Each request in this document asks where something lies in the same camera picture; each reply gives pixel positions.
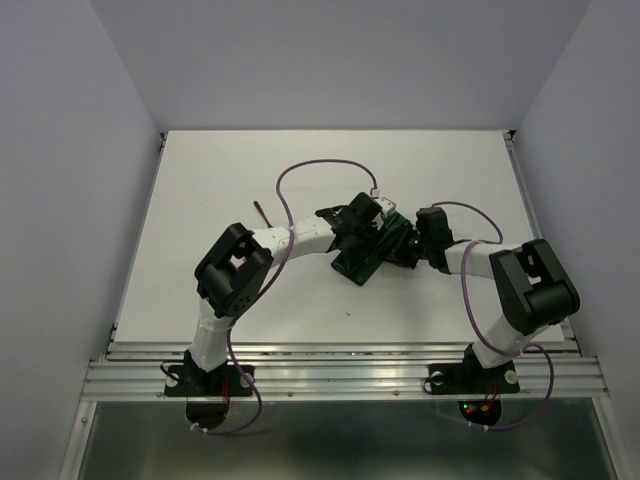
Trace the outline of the dark green cloth napkin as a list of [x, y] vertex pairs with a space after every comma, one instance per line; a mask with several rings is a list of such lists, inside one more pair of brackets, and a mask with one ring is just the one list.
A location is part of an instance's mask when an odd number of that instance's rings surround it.
[[385, 261], [394, 260], [392, 251], [411, 229], [411, 222], [407, 218], [400, 213], [393, 213], [372, 240], [342, 250], [331, 262], [331, 267], [357, 286], [363, 286]]

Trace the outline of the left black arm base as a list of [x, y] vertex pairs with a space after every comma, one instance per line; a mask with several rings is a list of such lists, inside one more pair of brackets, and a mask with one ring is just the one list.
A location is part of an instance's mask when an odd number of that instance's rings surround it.
[[163, 362], [164, 395], [169, 398], [248, 398], [254, 393], [249, 382], [233, 364], [224, 362], [210, 372], [199, 368], [191, 359]]

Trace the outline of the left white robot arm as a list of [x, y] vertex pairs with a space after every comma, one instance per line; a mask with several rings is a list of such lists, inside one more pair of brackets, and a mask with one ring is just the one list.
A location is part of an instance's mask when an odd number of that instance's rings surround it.
[[335, 250], [369, 253], [395, 213], [394, 202], [361, 192], [347, 205], [320, 209], [291, 226], [227, 227], [194, 272], [200, 313], [188, 348], [191, 386], [202, 394], [221, 386], [227, 333], [260, 298], [271, 270], [280, 272], [289, 260]]

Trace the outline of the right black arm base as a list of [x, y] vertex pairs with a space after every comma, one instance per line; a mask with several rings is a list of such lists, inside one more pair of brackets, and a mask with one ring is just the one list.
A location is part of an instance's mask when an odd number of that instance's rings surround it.
[[518, 375], [512, 360], [492, 368], [484, 368], [472, 352], [465, 350], [462, 360], [431, 363], [422, 388], [431, 395], [480, 395], [493, 393], [516, 394], [520, 392]]

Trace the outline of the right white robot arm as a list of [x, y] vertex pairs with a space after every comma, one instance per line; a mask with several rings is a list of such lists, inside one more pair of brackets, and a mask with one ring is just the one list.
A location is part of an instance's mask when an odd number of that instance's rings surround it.
[[[382, 254], [385, 261], [403, 268], [425, 261], [442, 274], [460, 277], [464, 308], [477, 337], [467, 353], [472, 359], [460, 366], [460, 378], [472, 390], [491, 384], [497, 367], [580, 309], [576, 287], [544, 239], [507, 245], [497, 230], [495, 241], [456, 240], [441, 204], [419, 210], [415, 222], [393, 214], [383, 231], [389, 243]], [[486, 331], [471, 308], [469, 276], [494, 282], [501, 313]]]

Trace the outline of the brown wooden fork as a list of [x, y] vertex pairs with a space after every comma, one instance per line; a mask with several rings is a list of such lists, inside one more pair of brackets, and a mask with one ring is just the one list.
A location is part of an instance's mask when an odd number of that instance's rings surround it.
[[265, 222], [267, 228], [273, 228], [273, 224], [269, 220], [269, 218], [266, 215], [266, 213], [265, 213], [263, 207], [261, 206], [261, 204], [257, 200], [254, 200], [253, 201], [253, 205], [254, 205], [256, 211], [258, 212], [258, 214], [260, 215], [260, 217], [262, 218], [262, 220]]

